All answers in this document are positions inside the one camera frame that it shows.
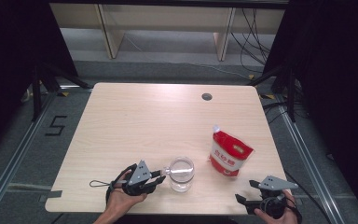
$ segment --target glass cup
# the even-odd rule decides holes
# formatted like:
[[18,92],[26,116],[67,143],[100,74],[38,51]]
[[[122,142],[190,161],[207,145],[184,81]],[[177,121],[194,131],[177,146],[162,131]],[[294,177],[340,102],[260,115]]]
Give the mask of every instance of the glass cup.
[[194,164],[188,157],[177,157],[170,167],[164,167],[163,174],[170,176],[171,188],[177,192],[186,192],[191,188],[194,176]]

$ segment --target red and white bag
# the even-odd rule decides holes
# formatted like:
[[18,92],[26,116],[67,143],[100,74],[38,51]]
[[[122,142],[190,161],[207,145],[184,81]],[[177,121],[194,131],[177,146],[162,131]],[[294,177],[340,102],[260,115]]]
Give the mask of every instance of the red and white bag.
[[254,150],[239,139],[230,136],[213,126],[213,144],[211,151],[212,166],[221,174],[237,176],[243,163]]

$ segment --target human hand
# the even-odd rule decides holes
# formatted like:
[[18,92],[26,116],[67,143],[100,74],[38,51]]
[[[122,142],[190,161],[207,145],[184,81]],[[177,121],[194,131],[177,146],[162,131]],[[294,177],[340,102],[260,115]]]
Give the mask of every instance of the human hand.
[[114,223],[120,217],[124,216],[134,205],[143,202],[147,194],[139,196],[130,196],[121,189],[121,184],[116,184],[115,189],[112,190],[103,213],[98,217],[94,224]]
[[[295,201],[295,197],[293,197],[289,192],[287,192],[287,190],[283,190],[283,194],[286,198],[289,199],[287,200],[287,205],[295,207],[295,205],[293,204],[293,202]],[[296,214],[290,208],[287,207],[284,209],[283,216],[278,219],[270,217],[267,213],[263,212],[258,208],[255,209],[255,214],[261,219],[263,219],[267,224],[297,224]]]

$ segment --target wooden table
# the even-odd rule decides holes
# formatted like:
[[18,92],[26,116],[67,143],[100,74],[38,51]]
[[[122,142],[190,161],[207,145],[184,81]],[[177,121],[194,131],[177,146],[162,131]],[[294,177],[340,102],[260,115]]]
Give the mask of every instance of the wooden table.
[[[212,100],[202,99],[210,93]],[[255,149],[237,177],[219,174],[209,161],[213,126]],[[243,215],[239,193],[260,200],[249,180],[285,179],[282,164],[254,87],[99,83],[95,85],[49,198],[49,212],[102,212],[106,188],[131,164],[145,160],[151,171],[187,156],[195,164],[192,188],[171,189],[167,178],[129,214]]]

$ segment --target cable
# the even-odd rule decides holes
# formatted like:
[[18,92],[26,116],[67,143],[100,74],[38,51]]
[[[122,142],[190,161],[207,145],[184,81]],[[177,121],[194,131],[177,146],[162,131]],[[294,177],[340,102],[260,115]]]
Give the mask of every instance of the cable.
[[56,223],[56,222],[58,221],[58,219],[60,219],[60,217],[62,217],[62,216],[63,216],[63,213],[59,214],[59,215],[51,222],[51,224]]
[[218,72],[222,72],[222,73],[227,73],[227,74],[231,74],[231,75],[236,75],[236,76],[240,76],[240,77],[243,77],[245,79],[248,79],[248,80],[251,80],[250,78],[242,75],[242,74],[239,74],[239,73],[234,73],[234,72],[228,72],[228,71],[224,71],[224,70],[221,70],[219,68],[216,68],[216,67],[213,67],[213,66],[210,66],[210,65],[206,65],[206,64],[200,64],[200,63],[173,63],[173,62],[168,62],[168,61],[163,61],[163,60],[156,60],[156,59],[153,59],[153,58],[150,58],[147,54],[145,54],[145,52],[139,48],[127,35],[124,35],[124,37],[130,41],[130,43],[132,43],[132,45],[138,49],[140,52],[143,53],[143,55],[150,61],[152,62],[156,62],[156,63],[172,63],[172,64],[190,64],[190,65],[195,65],[195,66],[199,66],[199,67],[206,67],[206,68],[212,68]]
[[270,52],[269,48],[267,48],[266,46],[262,45],[262,44],[260,43],[260,39],[258,38],[257,23],[255,22],[255,15],[256,15],[257,10],[254,9],[253,12],[254,12],[254,20],[253,20],[252,25],[251,25],[250,22],[249,22],[249,20],[248,20],[248,18],[247,18],[247,16],[246,16],[246,14],[245,14],[244,9],[242,9],[243,17],[245,18],[246,23],[247,23],[248,26],[249,26],[249,32],[250,32],[249,35],[252,34],[252,36],[254,37],[254,39],[255,39],[255,41],[257,42],[257,44],[258,44],[259,47],[256,47],[256,46],[252,45],[250,42],[249,42],[249,44],[250,44],[251,46],[255,47],[256,49],[264,50],[264,51],[266,51],[266,52],[269,53],[269,52]]
[[240,41],[237,39],[237,37],[235,37],[235,35],[234,35],[233,33],[231,33],[231,35],[234,37],[235,41],[236,41],[236,42],[238,43],[238,45],[240,45],[240,47],[241,47],[241,65],[242,65],[242,67],[245,68],[245,69],[248,70],[248,71],[251,71],[251,72],[261,73],[261,72],[254,71],[254,70],[251,70],[251,69],[247,68],[247,67],[243,64],[243,62],[242,62],[242,54],[243,54],[243,52],[245,51],[245,52],[247,52],[248,55],[249,55],[250,57],[252,57],[255,61],[257,61],[257,62],[259,62],[259,63],[261,63],[261,64],[263,64],[263,65],[264,65],[265,63],[262,62],[262,61],[261,61],[260,59],[258,59],[257,57],[255,57],[254,54],[253,54],[251,51],[249,51],[247,48],[245,48],[244,45],[242,45],[242,44],[240,43]]
[[298,183],[298,181],[296,181],[290,174],[289,172],[287,172],[285,169],[283,169],[284,173],[287,174],[293,181],[296,182],[296,184],[298,184],[298,186],[308,195],[308,197],[316,204],[316,206],[319,208],[319,210],[322,212],[322,214],[324,215],[324,217],[326,218],[327,222],[331,224],[330,219],[328,218],[327,214],[325,213],[325,211],[322,209],[322,207],[318,204],[318,202],[316,202],[316,200],[304,189],[304,187]]
[[89,182],[89,186],[92,187],[92,188],[98,188],[98,187],[106,187],[106,186],[109,186],[109,183],[105,183],[105,182],[102,182],[102,181],[99,181],[99,180],[91,180]]
[[296,111],[295,111],[295,114],[299,117],[301,117],[302,119],[310,119],[310,117],[307,115],[307,116],[303,116],[303,115],[299,115]]
[[278,105],[286,105],[287,101],[285,102],[280,102],[280,103],[272,103],[272,104],[269,104],[269,105],[263,105],[263,109],[268,109],[268,108],[272,108],[274,106],[278,106]]
[[282,114],[287,113],[286,111],[283,111],[281,114],[279,114],[277,117],[275,117],[274,119],[272,119],[268,124],[271,124],[275,119],[277,119],[278,117],[280,117]]
[[272,109],[272,107],[270,107],[270,108],[268,109],[268,111],[267,111],[266,113],[264,113],[264,115],[267,116],[267,113],[268,113],[271,109]]

